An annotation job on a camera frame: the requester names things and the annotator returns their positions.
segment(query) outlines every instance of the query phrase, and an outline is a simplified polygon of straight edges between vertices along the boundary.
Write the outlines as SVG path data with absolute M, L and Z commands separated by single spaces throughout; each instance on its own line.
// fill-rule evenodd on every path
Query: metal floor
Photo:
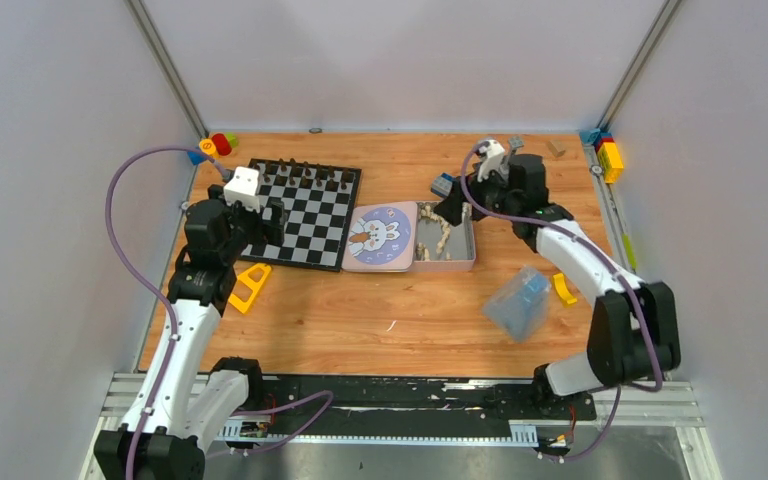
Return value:
M 589 445 L 594 427 L 575 439 Z M 227 449 L 214 442 L 211 452 Z M 264 455 L 212 459 L 205 480 L 690 479 L 676 430 L 613 427 L 596 454 L 555 465 L 531 449 L 291 443 Z

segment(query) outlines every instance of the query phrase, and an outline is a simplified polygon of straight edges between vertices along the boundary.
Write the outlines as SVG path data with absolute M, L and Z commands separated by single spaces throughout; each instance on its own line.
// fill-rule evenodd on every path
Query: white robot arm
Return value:
M 190 402 L 208 341 L 236 283 L 234 263 L 250 243 L 283 243 L 283 204 L 269 201 L 271 218 L 263 220 L 258 179 L 257 170 L 239 167 L 228 184 L 211 186 L 208 200 L 187 209 L 187 244 L 167 294 L 175 315 L 166 314 L 145 381 L 120 428 L 99 432 L 93 448 L 106 478 L 124 478 L 128 464 L 134 478 L 179 478 L 177 472 L 201 478 L 204 454 L 228 417 L 247 401 L 262 400 L 257 361 L 234 357 L 216 364 Z
M 549 202 L 540 156 L 502 154 L 500 160 L 499 148 L 495 140 L 485 140 L 476 152 L 481 164 L 464 179 L 470 197 L 481 207 L 473 209 L 472 220 L 485 217 L 482 209 L 511 219 L 514 234 L 556 265 L 593 307 L 586 351 L 538 367 L 535 382 L 546 382 L 551 395 L 560 398 L 653 374 L 640 323 L 632 314 L 635 301 L 645 315 L 659 365 L 664 371 L 678 367 L 681 351 L 672 290 L 661 282 L 645 282 L 591 245 L 573 216 Z M 467 201 L 458 177 L 434 211 L 459 225 Z

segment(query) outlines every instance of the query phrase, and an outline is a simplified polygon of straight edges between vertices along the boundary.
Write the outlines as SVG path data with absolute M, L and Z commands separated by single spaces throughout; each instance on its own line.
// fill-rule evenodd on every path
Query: chessboard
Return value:
M 309 165 L 295 159 L 253 158 L 249 168 L 260 171 L 257 196 L 284 204 L 284 243 L 249 245 L 241 258 L 272 265 L 339 272 L 349 222 L 357 201 L 359 168 Z

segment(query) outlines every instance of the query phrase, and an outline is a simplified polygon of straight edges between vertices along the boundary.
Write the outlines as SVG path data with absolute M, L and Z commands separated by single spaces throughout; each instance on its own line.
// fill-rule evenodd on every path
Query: wooden table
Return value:
M 358 206 L 435 200 L 431 181 L 441 172 L 459 171 L 465 153 L 485 136 L 241 134 L 240 146 L 222 162 L 234 168 L 248 165 L 251 157 L 295 157 L 359 167 Z M 494 137 L 507 145 L 508 135 Z M 520 152 L 544 157 L 550 199 L 572 212 L 588 236 L 610 252 L 578 137 L 523 139 Z M 546 146 L 552 139 L 566 147 L 560 158 Z M 207 187 L 219 182 L 215 170 L 202 165 L 190 201 L 206 198 Z M 484 219 L 475 224 L 475 235 L 477 260 L 470 272 L 331 273 L 276 266 L 248 314 L 228 306 L 201 368 L 209 370 L 223 356 L 241 356 L 259 360 L 264 372 L 273 373 L 531 376 L 538 365 L 582 351 L 591 315 L 584 301 L 563 307 L 550 292 L 548 321 L 521 344 L 481 314 L 487 298 L 523 265 L 546 276 L 558 270 L 518 240 L 509 222 Z M 182 245 L 179 232 L 175 252 Z M 250 265 L 238 262 L 237 272 Z M 157 308 L 142 368 L 151 362 L 164 315 Z

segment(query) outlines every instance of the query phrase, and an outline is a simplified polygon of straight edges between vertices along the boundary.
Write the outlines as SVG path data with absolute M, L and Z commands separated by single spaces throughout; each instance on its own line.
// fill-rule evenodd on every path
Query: box lid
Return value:
M 402 272 L 413 263 L 416 244 L 416 202 L 358 207 L 352 212 L 343 270 Z

